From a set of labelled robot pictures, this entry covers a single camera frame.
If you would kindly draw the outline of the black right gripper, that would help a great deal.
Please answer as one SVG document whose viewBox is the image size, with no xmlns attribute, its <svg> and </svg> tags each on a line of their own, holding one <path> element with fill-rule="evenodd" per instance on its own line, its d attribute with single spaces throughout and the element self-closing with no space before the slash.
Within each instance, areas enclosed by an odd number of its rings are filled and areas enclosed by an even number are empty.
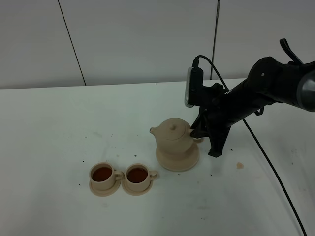
<svg viewBox="0 0 315 236">
<path fill-rule="evenodd" d="M 222 155 L 230 127 L 225 120 L 225 113 L 215 104 L 215 99 L 227 89 L 218 83 L 211 87 L 203 85 L 203 70 L 193 67 L 190 79 L 189 104 L 198 106 L 199 113 L 191 125 L 191 137 L 195 139 L 208 137 L 211 143 L 209 156 Z"/>
</svg>

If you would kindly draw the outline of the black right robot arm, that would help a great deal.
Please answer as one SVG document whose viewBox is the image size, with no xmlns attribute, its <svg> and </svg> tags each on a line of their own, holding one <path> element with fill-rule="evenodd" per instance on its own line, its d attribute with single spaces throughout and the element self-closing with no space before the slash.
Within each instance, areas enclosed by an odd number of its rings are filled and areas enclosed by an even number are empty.
<svg viewBox="0 0 315 236">
<path fill-rule="evenodd" d="M 252 113 L 262 115 L 266 105 L 285 103 L 314 112 L 315 63 L 302 63 L 286 39 L 281 39 L 280 45 L 291 58 L 289 63 L 282 64 L 273 57 L 261 58 L 233 89 L 225 83 L 203 85 L 199 60 L 206 57 L 198 55 L 193 60 L 188 70 L 185 105 L 199 107 L 190 135 L 210 139 L 209 156 L 221 156 L 231 126 Z"/>
</svg>

